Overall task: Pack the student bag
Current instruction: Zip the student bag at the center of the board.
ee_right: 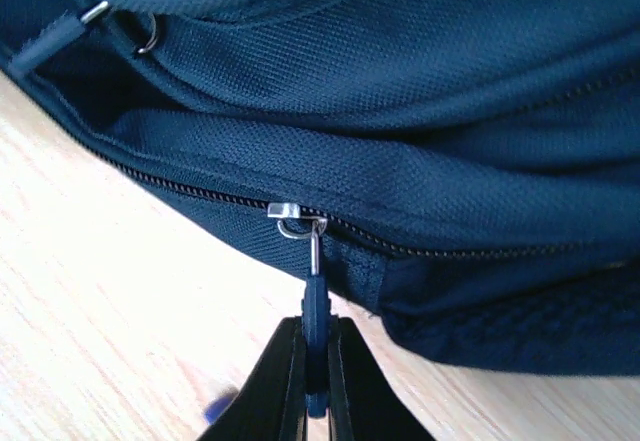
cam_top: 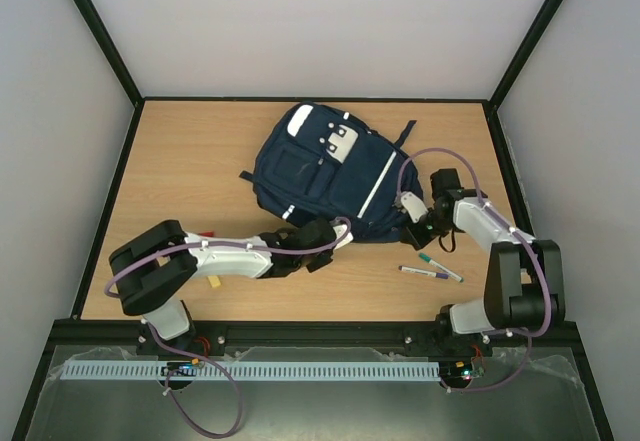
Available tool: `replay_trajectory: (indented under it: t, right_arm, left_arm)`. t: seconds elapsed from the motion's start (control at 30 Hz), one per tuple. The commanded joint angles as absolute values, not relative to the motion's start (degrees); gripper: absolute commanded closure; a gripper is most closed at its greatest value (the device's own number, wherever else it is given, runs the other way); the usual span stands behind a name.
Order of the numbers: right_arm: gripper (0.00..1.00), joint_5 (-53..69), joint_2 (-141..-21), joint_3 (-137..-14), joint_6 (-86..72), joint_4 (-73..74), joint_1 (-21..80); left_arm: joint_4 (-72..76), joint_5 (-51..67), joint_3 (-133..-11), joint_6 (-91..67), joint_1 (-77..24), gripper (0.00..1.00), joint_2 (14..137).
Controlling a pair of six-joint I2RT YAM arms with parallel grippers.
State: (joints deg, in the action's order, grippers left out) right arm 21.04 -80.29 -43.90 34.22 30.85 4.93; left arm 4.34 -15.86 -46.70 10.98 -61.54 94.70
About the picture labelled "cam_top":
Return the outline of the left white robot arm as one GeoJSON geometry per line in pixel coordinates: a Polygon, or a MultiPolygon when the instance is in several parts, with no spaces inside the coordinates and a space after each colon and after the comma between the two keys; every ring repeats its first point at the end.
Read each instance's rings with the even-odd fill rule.
{"type": "Polygon", "coordinates": [[[242,276],[284,278],[301,268],[314,272],[332,262],[352,239],[351,223],[319,218],[300,228],[282,228],[245,239],[190,233],[176,220],[159,223],[109,257],[113,277],[104,294],[120,301],[127,316],[139,316],[164,341],[192,330],[177,292],[193,278],[242,276]]]}

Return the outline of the navy blue student backpack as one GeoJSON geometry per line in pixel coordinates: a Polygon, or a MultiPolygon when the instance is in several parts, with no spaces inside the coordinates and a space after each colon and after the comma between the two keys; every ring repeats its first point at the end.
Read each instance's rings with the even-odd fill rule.
{"type": "Polygon", "coordinates": [[[391,141],[347,111],[302,102],[276,123],[253,170],[240,177],[262,209],[296,227],[344,216],[354,241],[395,243],[410,222],[396,205],[398,191],[423,195],[402,149],[414,126],[409,121],[391,141]]]}

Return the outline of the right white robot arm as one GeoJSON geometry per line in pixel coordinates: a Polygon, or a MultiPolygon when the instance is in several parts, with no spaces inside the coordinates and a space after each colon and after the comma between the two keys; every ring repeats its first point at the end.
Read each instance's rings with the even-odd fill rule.
{"type": "Polygon", "coordinates": [[[485,343],[495,335],[532,340],[563,321],[558,244],[515,227],[482,190],[464,188],[453,168],[436,171],[430,182],[430,206],[405,188],[397,191],[396,206],[409,217],[402,241],[419,250],[437,238],[460,232],[488,254],[483,295],[444,306],[436,316],[438,345],[455,353],[471,336],[479,336],[485,343]]]}

